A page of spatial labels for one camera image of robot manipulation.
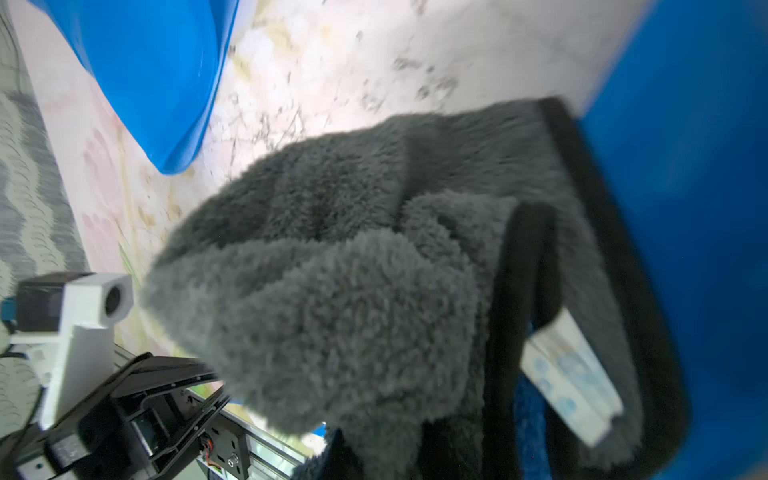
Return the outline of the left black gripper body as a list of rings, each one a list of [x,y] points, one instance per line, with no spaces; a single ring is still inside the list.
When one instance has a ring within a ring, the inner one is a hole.
[[[25,428],[1,456],[4,479],[173,479],[195,461],[200,438],[229,403],[191,387],[217,381],[192,358],[140,355],[50,427]]]

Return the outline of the grey blue microfibre cloth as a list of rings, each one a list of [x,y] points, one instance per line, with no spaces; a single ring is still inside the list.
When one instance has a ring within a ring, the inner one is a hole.
[[[649,479],[690,401],[651,282],[555,97],[291,144],[198,206],[142,308],[296,479]]]

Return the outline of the blue rubber boot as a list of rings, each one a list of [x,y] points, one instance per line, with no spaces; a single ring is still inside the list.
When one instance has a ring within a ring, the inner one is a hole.
[[[127,131],[164,175],[195,160],[236,1],[37,1]]]
[[[767,5],[660,1],[583,119],[693,405],[667,479],[767,462]]]

